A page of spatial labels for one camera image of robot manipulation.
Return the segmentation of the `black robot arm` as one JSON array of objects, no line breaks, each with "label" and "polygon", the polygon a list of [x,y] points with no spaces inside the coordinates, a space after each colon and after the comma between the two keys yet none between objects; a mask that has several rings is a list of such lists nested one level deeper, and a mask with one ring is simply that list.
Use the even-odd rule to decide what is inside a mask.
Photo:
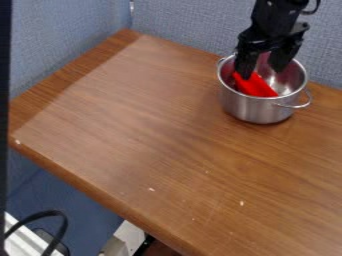
[{"label": "black robot arm", "polygon": [[321,6],[307,10],[310,0],[257,0],[251,12],[251,25],[238,35],[235,71],[245,80],[251,77],[259,55],[269,54],[269,66],[279,73],[294,59],[310,29],[299,22],[301,15],[313,15]]}]

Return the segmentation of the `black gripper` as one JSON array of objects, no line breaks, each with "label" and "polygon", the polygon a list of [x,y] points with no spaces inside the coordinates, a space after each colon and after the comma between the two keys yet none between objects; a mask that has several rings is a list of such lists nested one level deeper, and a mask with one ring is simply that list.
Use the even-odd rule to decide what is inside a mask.
[{"label": "black gripper", "polygon": [[295,22],[290,30],[281,31],[282,26],[270,26],[263,31],[255,23],[238,35],[235,54],[235,71],[245,80],[254,72],[259,55],[271,52],[269,65],[279,73],[294,59],[303,43],[305,33],[310,29],[307,22]]}]

